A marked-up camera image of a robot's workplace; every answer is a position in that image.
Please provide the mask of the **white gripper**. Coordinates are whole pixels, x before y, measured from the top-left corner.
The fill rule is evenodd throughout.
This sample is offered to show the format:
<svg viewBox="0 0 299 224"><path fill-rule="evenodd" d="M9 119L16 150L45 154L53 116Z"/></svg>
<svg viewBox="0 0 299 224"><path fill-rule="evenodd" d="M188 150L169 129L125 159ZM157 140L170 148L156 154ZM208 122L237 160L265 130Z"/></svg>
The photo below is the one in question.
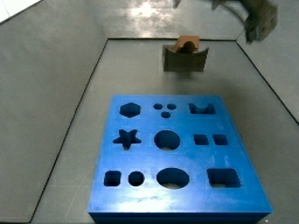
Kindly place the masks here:
<svg viewBox="0 0 299 224"><path fill-rule="evenodd" d="M209 0L210 9L214 11L221 5L240 20L245 31L248 44L265 39L277 23L277 6L268 0ZM225 5L225 2L238 2L247 11L247 18L241 16Z"/></svg>

